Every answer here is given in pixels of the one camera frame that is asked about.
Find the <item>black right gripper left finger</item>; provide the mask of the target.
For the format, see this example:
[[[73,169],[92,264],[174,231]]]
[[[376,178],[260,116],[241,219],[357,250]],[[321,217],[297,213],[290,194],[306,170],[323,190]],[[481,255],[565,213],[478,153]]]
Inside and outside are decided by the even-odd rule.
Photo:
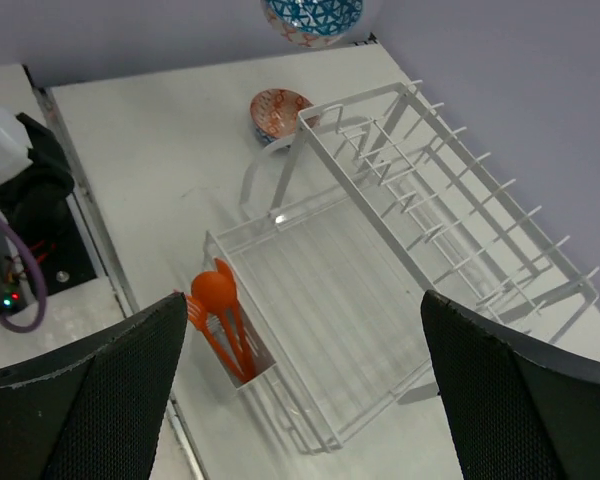
[[[173,293],[0,369],[0,479],[147,479],[187,326]]]

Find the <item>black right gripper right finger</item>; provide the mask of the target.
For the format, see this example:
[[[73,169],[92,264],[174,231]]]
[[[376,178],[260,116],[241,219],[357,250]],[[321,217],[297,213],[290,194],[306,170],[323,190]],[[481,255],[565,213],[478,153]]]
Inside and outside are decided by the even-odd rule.
[[[466,479],[600,479],[600,362],[433,291],[423,331]]]

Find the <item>blue zigzag bowl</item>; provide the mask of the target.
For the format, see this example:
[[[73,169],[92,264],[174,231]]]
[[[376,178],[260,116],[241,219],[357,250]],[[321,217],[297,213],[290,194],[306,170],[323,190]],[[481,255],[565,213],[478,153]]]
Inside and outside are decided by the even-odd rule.
[[[293,134],[299,112],[310,107],[313,103],[295,91],[271,88],[253,97],[249,113],[256,136],[268,145]]]

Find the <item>white bowl with red diamonds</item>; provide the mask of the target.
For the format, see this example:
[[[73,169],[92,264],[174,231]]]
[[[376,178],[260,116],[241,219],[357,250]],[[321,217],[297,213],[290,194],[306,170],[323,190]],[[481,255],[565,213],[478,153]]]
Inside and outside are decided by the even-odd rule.
[[[264,0],[265,19],[288,42],[325,48],[345,36],[361,19],[359,0]]]

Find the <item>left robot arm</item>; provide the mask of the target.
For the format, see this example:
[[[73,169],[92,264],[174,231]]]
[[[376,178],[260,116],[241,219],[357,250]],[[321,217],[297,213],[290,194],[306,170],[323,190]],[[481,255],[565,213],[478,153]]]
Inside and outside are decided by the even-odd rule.
[[[75,181],[54,134],[24,112],[0,107],[0,233],[16,254],[4,260],[0,281],[0,323],[18,333],[39,327],[49,296],[42,266],[57,250],[71,218],[66,206]],[[32,323],[9,319],[22,281],[38,302]]]

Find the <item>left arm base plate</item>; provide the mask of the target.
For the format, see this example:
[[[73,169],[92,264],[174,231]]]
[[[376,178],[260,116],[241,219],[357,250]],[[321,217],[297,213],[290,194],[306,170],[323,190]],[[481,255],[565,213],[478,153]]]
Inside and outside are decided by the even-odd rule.
[[[31,246],[50,296],[96,278],[95,254],[89,252],[90,239],[74,196],[65,200],[67,218],[51,239]],[[17,249],[0,232],[0,317],[15,314],[37,301],[29,268]]]

